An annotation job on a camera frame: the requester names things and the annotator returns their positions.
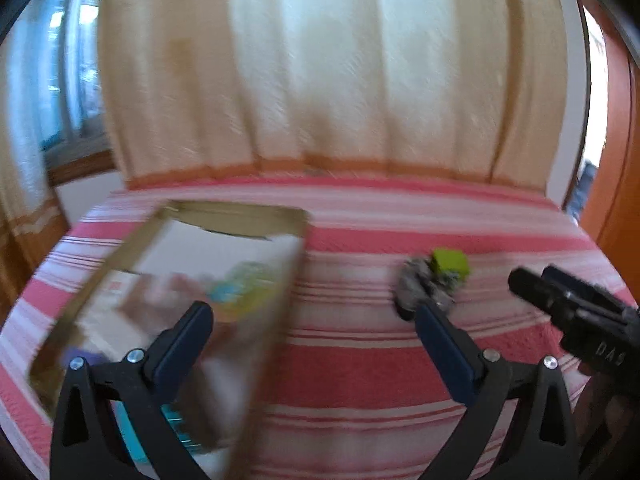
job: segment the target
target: window sill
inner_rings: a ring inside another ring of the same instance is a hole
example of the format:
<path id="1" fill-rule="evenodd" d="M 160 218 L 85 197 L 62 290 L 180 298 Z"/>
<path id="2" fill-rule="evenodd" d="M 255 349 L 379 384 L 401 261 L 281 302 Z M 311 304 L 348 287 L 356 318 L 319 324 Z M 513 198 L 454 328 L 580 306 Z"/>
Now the window sill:
<path id="1" fill-rule="evenodd" d="M 52 168 L 47 173 L 51 186 L 60 186 L 78 178 L 93 176 L 97 173 L 115 170 L 116 165 L 110 150 L 84 156 L 68 164 Z"/>

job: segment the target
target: table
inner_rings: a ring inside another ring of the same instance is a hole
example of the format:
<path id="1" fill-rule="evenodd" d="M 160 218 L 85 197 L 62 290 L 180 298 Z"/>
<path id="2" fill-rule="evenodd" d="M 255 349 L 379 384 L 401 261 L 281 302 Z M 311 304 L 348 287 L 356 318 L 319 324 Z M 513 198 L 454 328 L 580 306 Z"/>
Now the table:
<path id="1" fill-rule="evenodd" d="M 415 479 L 463 413 L 390 288 L 409 254 L 468 254 L 471 276 L 450 319 L 480 348 L 512 360 L 558 358 L 572 402 L 586 382 L 548 317 L 512 296 L 507 276 L 553 263 L 632 302 L 589 237 L 540 195 L 445 180 L 281 177 L 118 192 L 75 225 L 40 266 L 0 334 L 0 426 L 24 463 L 48 478 L 51 426 L 26 383 L 36 349 L 101 261 L 168 198 L 298 206 L 310 212 L 297 314 L 252 467 L 256 479 Z M 474 471 L 490 467 L 505 407 Z"/>

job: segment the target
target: curtain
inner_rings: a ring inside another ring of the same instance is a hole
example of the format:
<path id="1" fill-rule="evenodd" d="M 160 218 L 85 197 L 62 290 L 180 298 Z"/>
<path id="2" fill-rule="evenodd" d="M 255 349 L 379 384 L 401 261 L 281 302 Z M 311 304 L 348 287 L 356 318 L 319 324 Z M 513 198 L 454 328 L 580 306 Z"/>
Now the curtain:
<path id="1" fill-rule="evenodd" d="M 103 0 L 98 19 L 131 187 L 312 169 L 545 188 L 559 0 Z"/>
<path id="2" fill-rule="evenodd" d="M 26 56 L 43 30 L 33 21 L 39 3 L 29 3 L 0 44 L 0 326 L 68 229 L 46 178 L 38 134 L 44 104 L 33 98 L 37 67 Z"/>

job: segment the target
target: window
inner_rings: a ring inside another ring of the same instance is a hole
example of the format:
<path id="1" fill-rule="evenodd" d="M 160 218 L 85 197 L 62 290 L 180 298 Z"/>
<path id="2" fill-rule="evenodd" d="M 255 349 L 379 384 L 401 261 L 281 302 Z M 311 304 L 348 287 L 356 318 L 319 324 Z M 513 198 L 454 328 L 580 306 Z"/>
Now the window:
<path id="1" fill-rule="evenodd" d="M 97 63 L 100 0 L 34 3 L 33 98 L 47 166 L 55 168 L 109 149 Z"/>

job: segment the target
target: green plastic object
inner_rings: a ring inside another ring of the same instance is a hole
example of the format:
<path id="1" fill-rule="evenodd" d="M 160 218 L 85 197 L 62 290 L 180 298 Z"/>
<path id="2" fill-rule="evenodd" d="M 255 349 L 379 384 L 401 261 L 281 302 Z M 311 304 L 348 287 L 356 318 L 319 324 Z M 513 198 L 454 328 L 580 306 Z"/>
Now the green plastic object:
<path id="1" fill-rule="evenodd" d="M 452 288 L 462 285 L 469 276 L 469 262 L 465 253 L 456 249 L 435 249 L 431 253 L 431 270 Z"/>

